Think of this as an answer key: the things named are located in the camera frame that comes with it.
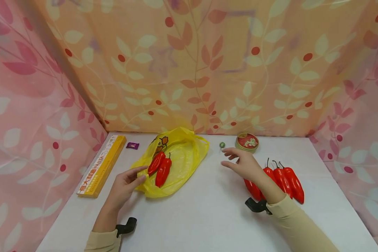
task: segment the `white tabletop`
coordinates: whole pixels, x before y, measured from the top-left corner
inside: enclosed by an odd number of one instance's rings
[[[130,168],[156,136],[125,135],[138,150],[123,149],[97,199],[73,194],[43,239],[38,252],[81,252],[115,176]],[[146,199],[135,192],[120,212],[120,223],[137,218],[136,230],[123,238],[122,252],[290,251],[263,213],[253,213],[244,202],[250,194],[244,181],[222,167],[218,144],[233,147],[235,136],[203,135],[210,142],[196,172],[170,197]],[[305,191],[301,208],[329,236],[340,251],[377,252],[378,246],[330,175],[307,138],[260,137],[254,154],[263,165],[267,157],[294,169]]]

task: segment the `black clamp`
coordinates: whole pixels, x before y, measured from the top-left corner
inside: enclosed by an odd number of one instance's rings
[[[266,206],[266,199],[263,199],[259,202],[255,202],[251,197],[245,201],[245,205],[252,211],[252,212],[263,212],[266,211],[267,215],[272,215],[272,212]]]
[[[116,225],[116,229],[118,230],[116,237],[119,238],[123,234],[133,232],[134,229],[136,228],[137,221],[138,220],[136,218],[130,217],[126,222],[126,225],[121,225],[121,224]]]

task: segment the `round tin can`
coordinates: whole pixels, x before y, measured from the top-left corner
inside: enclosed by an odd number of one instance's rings
[[[255,153],[259,146],[259,140],[251,133],[241,133],[235,140],[235,148]]]

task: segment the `fabric wall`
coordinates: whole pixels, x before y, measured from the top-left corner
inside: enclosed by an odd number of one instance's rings
[[[319,156],[378,243],[378,12],[365,31],[364,61],[310,137]]]
[[[13,0],[0,0],[0,252],[35,251],[106,132]]]
[[[378,13],[370,0],[35,4],[107,130],[208,134],[307,135]]]

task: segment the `yellow pasta box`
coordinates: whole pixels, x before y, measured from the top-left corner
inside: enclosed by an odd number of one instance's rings
[[[94,165],[88,170],[83,182],[80,184],[80,188],[77,191],[79,197],[98,197],[125,144],[125,136],[113,135],[109,138],[105,148],[101,151],[101,154],[99,154]]]

